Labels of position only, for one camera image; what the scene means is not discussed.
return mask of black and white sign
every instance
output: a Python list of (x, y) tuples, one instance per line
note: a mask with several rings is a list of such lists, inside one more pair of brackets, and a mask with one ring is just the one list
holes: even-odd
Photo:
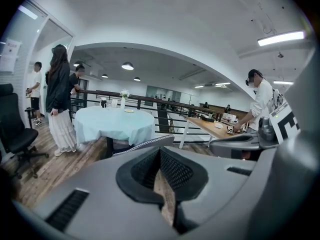
[(269, 117), (279, 144), (300, 132), (297, 119), (287, 102), (273, 111)]

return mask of vent grille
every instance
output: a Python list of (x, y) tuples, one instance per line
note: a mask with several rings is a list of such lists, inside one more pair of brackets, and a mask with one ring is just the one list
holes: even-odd
[(46, 222), (59, 231), (64, 231), (89, 193), (83, 190), (74, 190), (60, 206), (46, 219)]
[(229, 172), (233, 172), (235, 174), (242, 174), (242, 175), (246, 175), (246, 176), (250, 176), (250, 174), (252, 172), (252, 170), (242, 169), (242, 168), (238, 168), (238, 167), (229, 167), (226, 170)]

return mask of white table leg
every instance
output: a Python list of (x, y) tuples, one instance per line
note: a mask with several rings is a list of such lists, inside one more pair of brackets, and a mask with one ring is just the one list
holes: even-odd
[(179, 149), (182, 149), (184, 143), (185, 143), (185, 139), (186, 139), (186, 136), (187, 136), (187, 131), (188, 131), (188, 128), (189, 128), (189, 120), (186, 121), (186, 126), (184, 128), (184, 132), (183, 132), (183, 136), (182, 136), (182, 139), (181, 139), (181, 142), (180, 142), (180, 146), (179, 146)]
[(209, 142), (208, 142), (208, 147), (210, 146), (210, 142), (212, 141), (212, 136), (210, 135), (210, 139), (209, 139)]

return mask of arched ceiling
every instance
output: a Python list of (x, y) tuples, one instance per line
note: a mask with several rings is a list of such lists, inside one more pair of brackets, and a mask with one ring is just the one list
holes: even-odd
[[(200, 62), (247, 93), (244, 80), (250, 69), (261, 70), (270, 81), (292, 81), (303, 69), (313, 46), (310, 39), (258, 45), (257, 39), (275, 32), (305, 30), (310, 34), (303, 15), (291, 0), (68, 2), (85, 26), (75, 41), (79, 49), (99, 43), (161, 48), (168, 54), (173, 52)], [(284, 58), (277, 57), (279, 51)]]

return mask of light blue tablecloth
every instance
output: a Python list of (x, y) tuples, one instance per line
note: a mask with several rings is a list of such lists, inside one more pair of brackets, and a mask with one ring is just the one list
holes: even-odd
[(129, 145), (155, 137), (155, 118), (138, 109), (133, 113), (121, 108), (90, 106), (75, 114), (74, 129), (78, 144), (97, 140), (100, 136), (128, 141)]

